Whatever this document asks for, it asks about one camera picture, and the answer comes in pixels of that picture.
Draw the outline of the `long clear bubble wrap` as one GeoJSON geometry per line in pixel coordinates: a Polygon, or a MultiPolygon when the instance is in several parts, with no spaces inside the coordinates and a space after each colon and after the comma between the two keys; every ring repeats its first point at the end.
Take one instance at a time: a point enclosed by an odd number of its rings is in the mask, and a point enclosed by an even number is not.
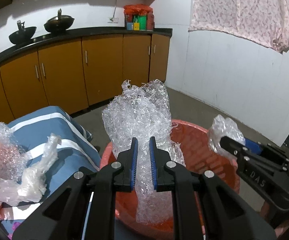
{"type": "Polygon", "coordinates": [[[173,125],[168,92],[160,80],[150,81],[141,87],[125,80],[122,89],[123,93],[102,111],[104,128],[112,142],[114,156],[128,150],[133,138],[138,140],[136,221],[160,224],[172,217],[172,195],[154,190],[150,138],[155,137],[157,147],[167,151],[172,161],[185,164],[180,145],[170,138],[173,125]]]}

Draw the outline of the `magenta plastic bag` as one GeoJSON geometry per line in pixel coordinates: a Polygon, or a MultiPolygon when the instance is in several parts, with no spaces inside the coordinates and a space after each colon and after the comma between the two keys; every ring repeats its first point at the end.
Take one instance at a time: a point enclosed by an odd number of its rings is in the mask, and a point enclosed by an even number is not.
{"type": "Polygon", "coordinates": [[[14,222],[12,226],[12,232],[8,235],[8,238],[12,240],[14,231],[21,225],[20,222],[14,222]]]}

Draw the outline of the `red bag with colourful items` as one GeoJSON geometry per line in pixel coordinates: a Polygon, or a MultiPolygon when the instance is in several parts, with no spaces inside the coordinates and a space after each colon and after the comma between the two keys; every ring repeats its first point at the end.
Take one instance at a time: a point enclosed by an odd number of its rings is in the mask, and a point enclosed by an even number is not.
{"type": "Polygon", "coordinates": [[[155,27],[153,8],[145,4],[124,6],[124,23],[127,30],[153,31],[155,27]]]}

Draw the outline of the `pink floral hanging cloth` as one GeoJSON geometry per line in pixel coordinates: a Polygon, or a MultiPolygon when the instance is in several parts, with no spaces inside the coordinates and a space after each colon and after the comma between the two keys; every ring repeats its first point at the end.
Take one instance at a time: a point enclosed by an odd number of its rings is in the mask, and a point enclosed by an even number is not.
{"type": "Polygon", "coordinates": [[[192,0],[189,31],[210,30],[289,50],[289,0],[192,0]]]}

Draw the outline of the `white crumpled plastic bag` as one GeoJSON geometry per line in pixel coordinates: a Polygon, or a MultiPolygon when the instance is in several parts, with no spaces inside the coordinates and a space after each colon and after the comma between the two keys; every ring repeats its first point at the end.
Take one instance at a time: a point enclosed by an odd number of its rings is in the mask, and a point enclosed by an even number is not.
{"type": "Polygon", "coordinates": [[[46,192],[46,173],[58,159],[57,146],[60,144],[61,137],[52,133],[41,160],[24,169],[19,183],[0,178],[0,201],[10,206],[17,206],[20,202],[39,202],[46,192]]]}

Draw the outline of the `orange lower kitchen cabinets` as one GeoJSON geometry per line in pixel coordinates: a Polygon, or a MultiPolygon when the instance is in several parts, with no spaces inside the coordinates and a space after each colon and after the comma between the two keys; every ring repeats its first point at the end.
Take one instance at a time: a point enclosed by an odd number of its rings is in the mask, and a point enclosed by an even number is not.
{"type": "Polygon", "coordinates": [[[122,82],[140,86],[166,79],[170,37],[108,34],[33,49],[0,63],[0,122],[47,106],[68,114],[121,94],[122,82]]]}

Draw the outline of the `red plastic basin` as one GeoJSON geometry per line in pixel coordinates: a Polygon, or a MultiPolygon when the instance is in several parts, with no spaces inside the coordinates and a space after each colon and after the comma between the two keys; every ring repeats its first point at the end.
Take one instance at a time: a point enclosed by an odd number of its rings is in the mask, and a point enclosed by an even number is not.
{"type": "MultiPolygon", "coordinates": [[[[171,139],[180,144],[187,168],[199,174],[211,170],[236,193],[239,193],[240,178],[236,175],[237,168],[228,159],[209,149],[208,130],[182,120],[173,119],[172,123],[171,139]]],[[[145,237],[173,239],[173,219],[157,225],[144,225],[136,222],[136,209],[135,191],[116,193],[115,217],[117,222],[121,222],[130,230],[145,237]]]]}

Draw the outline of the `wall power socket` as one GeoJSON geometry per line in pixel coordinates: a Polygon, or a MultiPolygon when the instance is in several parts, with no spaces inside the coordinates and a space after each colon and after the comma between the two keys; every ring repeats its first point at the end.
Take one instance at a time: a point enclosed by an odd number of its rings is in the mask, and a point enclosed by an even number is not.
{"type": "Polygon", "coordinates": [[[108,23],[117,24],[119,22],[119,18],[117,17],[110,17],[108,19],[108,23]]]}

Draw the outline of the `left black wok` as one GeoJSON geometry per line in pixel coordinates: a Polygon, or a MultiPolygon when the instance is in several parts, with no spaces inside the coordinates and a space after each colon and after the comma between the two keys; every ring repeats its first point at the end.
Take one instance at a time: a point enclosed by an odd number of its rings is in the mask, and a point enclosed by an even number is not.
{"type": "Polygon", "coordinates": [[[9,40],[12,44],[18,45],[28,42],[36,32],[36,27],[25,27],[25,23],[17,21],[18,31],[9,35],[9,40]]]}

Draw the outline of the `black countertop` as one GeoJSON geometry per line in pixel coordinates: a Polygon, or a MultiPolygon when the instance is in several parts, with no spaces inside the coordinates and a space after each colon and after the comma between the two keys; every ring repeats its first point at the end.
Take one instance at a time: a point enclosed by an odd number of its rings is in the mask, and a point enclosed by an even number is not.
{"type": "Polygon", "coordinates": [[[42,36],[35,37],[29,41],[14,45],[0,53],[0,65],[6,61],[25,53],[29,50],[35,48],[40,48],[49,44],[64,42],[68,40],[73,40],[76,38],[95,36],[95,35],[116,35],[116,34],[131,34],[131,35],[163,35],[167,37],[172,37],[172,28],[154,28],[151,30],[127,30],[124,27],[88,27],[88,28],[78,28],[69,29],[63,33],[58,34],[46,34],[42,36]]]}

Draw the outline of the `large bubble wrap bundle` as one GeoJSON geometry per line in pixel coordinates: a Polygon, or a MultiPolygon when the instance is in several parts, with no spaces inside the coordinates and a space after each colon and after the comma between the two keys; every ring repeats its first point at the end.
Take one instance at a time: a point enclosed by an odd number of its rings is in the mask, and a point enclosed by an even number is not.
{"type": "Polygon", "coordinates": [[[18,144],[11,129],[0,122],[0,178],[19,181],[28,161],[25,150],[18,144]]]}

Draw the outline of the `right black wok with lid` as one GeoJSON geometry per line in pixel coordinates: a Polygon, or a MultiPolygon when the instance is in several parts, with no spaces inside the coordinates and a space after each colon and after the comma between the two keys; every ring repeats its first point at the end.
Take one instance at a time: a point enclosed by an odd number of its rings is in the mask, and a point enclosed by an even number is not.
{"type": "Polygon", "coordinates": [[[72,26],[74,18],[69,15],[63,15],[62,10],[59,9],[57,16],[50,18],[45,24],[44,28],[48,33],[61,33],[72,26]]]}

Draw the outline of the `small clear plastic bag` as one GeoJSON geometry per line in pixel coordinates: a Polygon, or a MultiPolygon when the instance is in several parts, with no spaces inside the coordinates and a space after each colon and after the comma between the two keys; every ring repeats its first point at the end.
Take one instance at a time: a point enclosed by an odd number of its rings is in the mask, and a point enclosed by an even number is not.
{"type": "Polygon", "coordinates": [[[238,125],[231,118],[224,118],[218,114],[214,119],[212,126],[207,132],[208,147],[214,153],[225,157],[229,161],[236,160],[232,154],[221,148],[220,140],[222,137],[229,137],[245,146],[245,138],[239,130],[238,125]]]}

